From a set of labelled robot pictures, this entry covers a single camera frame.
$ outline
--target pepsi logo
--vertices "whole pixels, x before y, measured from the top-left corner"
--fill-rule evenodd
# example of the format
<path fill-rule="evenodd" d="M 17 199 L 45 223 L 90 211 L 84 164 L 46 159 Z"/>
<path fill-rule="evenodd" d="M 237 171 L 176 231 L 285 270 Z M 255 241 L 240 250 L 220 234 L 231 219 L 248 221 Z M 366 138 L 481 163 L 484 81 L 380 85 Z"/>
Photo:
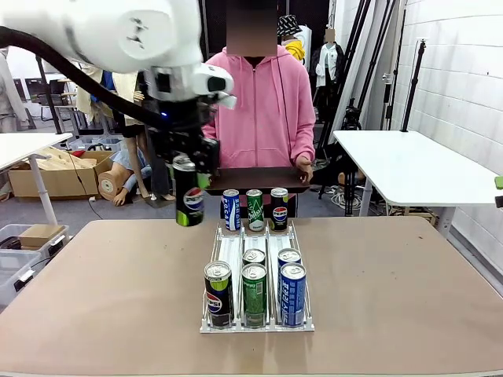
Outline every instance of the pepsi logo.
<path fill-rule="evenodd" d="M 276 221 L 285 221 L 288 217 L 288 209 L 286 207 L 278 207 L 273 210 L 273 218 Z"/>
<path fill-rule="evenodd" d="M 184 196 L 183 203 L 190 210 L 203 209 L 203 191 L 199 187 L 191 188 Z"/>
<path fill-rule="evenodd" d="M 222 308 L 222 301 L 217 296 L 212 295 L 209 292 L 206 292 L 207 297 L 207 308 L 212 313 L 218 313 Z"/>

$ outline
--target hoodie zipper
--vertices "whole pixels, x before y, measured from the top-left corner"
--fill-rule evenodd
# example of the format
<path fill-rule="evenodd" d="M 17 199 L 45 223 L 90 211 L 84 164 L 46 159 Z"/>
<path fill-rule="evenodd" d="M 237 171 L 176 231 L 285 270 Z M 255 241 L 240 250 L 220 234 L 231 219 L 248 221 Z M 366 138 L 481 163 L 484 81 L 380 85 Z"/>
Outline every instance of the hoodie zipper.
<path fill-rule="evenodd" d="M 259 166 L 259 142 L 257 140 L 258 131 L 257 131 L 257 83 L 255 81 L 255 73 L 257 69 L 253 68 L 253 116 L 255 119 L 255 165 Z"/>

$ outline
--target can organizer rack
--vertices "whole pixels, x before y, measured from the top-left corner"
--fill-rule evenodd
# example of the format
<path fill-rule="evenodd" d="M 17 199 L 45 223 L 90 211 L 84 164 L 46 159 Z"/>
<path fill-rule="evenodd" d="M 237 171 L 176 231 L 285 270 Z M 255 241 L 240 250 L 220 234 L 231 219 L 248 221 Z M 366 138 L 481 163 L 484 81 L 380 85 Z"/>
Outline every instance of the can organizer rack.
<path fill-rule="evenodd" d="M 310 309 L 309 271 L 307 271 L 306 279 L 303 323 L 294 328 L 283 326 L 281 323 L 280 306 L 277 302 L 276 293 L 278 274 L 277 255 L 279 251 L 289 247 L 302 253 L 292 220 L 288 222 L 288 228 L 284 232 L 271 231 L 267 221 L 266 227 L 262 232 L 252 232 L 246 227 L 245 221 L 239 232 L 229 232 L 225 227 L 225 222 L 219 222 L 215 233 L 215 243 L 211 252 L 210 262 L 223 261 L 230 265 L 233 279 L 234 320 L 228 328 L 214 328 L 211 325 L 210 313 L 207 309 L 207 296 L 204 290 L 200 333 L 314 331 L 313 317 Z M 263 328 L 247 328 L 244 326 L 243 278 L 241 270 L 243 268 L 243 253 L 249 249 L 260 249 L 266 253 L 267 310 L 266 325 Z"/>

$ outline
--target blue can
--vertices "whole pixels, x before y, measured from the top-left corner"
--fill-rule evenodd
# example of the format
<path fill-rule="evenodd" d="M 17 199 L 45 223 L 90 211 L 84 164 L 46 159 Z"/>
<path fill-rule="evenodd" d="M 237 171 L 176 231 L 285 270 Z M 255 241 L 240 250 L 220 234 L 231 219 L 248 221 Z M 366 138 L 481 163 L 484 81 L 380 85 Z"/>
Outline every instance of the blue can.
<path fill-rule="evenodd" d="M 299 263 L 281 268 L 281 320 L 283 326 L 301 326 L 306 300 L 306 269 Z"/>
<path fill-rule="evenodd" d="M 281 267 L 287 263 L 301 263 L 302 255 L 296 249 L 282 249 L 277 253 L 277 302 L 281 303 Z"/>
<path fill-rule="evenodd" d="M 239 191 L 226 190 L 223 192 L 223 213 L 226 219 L 226 228 L 232 232 L 241 228 L 241 215 L 239 209 Z"/>

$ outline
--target black and white hat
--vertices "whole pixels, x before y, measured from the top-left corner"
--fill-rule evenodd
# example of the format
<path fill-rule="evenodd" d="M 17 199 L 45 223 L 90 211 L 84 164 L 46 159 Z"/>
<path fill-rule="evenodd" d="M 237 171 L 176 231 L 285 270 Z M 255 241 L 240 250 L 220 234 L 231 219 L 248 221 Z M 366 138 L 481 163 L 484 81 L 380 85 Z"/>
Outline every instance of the black and white hat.
<path fill-rule="evenodd" d="M 277 36 L 285 37 L 286 35 L 294 35 L 302 30 L 297 24 L 297 18 L 293 14 L 281 16 L 277 23 Z"/>

